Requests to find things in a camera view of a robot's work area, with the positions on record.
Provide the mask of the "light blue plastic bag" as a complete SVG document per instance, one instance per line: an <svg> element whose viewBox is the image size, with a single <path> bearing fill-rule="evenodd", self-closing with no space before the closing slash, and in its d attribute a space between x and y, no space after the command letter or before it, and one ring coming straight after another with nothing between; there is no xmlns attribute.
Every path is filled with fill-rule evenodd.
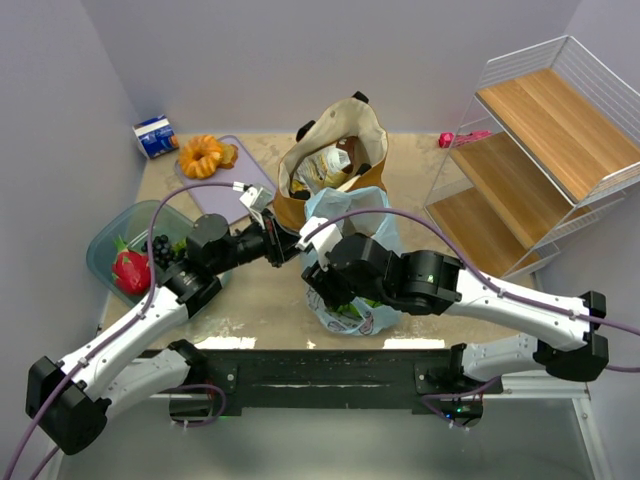
<svg viewBox="0 0 640 480"><path fill-rule="evenodd" d="M356 210L388 208L388 196L379 187L365 187L348 192L325 188L308 200L304 207L305 217L337 218ZM401 313L381 303L375 296L375 279L382 277L385 269L382 261L390 252L401 255L404 252L397 230L395 217L384 213L361 213L335 223L342 241L329 253L331 264L362 262L361 287L363 297L355 299L361 318L348 318L328 309L320 296L310 287L306 289L306 302L311 312L329 331L343 335L371 336L396 325ZM368 308L360 299L380 302L378 308Z"/></svg>

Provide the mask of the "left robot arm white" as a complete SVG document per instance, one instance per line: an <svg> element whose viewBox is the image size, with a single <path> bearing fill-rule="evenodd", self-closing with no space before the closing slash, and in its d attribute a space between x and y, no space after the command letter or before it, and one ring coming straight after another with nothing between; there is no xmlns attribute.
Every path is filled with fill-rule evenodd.
<svg viewBox="0 0 640 480"><path fill-rule="evenodd" d="M261 258L280 267L298 254L299 239L269 210L236 232L221 215L200 217L182 256L153 270L156 276L134 308L84 347L59 361L43 356L30 367L30 426L74 455L95 441L117 411L181 385L204 363L191 343L180 341L144 365L134 359L198 314L221 291L221 274Z"/></svg>

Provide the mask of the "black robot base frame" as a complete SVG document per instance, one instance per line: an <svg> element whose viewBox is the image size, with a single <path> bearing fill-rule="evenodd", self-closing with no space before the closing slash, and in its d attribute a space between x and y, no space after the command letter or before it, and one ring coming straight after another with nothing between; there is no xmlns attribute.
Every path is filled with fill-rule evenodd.
<svg viewBox="0 0 640 480"><path fill-rule="evenodd" d="M409 410L465 425L481 418L479 396L502 382L467 379L462 349L256 350L198 349L177 340L170 349L190 366L184 385L225 416L247 409Z"/></svg>

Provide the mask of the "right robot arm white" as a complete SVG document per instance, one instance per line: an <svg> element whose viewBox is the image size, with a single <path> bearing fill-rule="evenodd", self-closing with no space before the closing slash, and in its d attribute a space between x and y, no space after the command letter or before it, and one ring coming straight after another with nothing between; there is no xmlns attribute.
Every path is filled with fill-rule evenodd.
<svg viewBox="0 0 640 480"><path fill-rule="evenodd" d="M502 340L453 348L447 375L454 382L535 370L589 382L609 364L608 341L587 320L583 297L520 287L430 250L398 255L362 234L318 235L296 247L314 255L302 278L328 307L362 298L410 315L469 317L514 330Z"/></svg>

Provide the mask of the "brown white chips bag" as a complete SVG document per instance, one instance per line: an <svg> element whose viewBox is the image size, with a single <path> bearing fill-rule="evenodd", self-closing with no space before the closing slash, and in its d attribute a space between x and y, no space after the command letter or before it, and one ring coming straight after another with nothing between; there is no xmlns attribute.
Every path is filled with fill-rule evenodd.
<svg viewBox="0 0 640 480"><path fill-rule="evenodd" d="M303 158L294 170L289 193L308 200L324 188L337 189L371 167L366 152L358 150L359 140L346 137Z"/></svg>

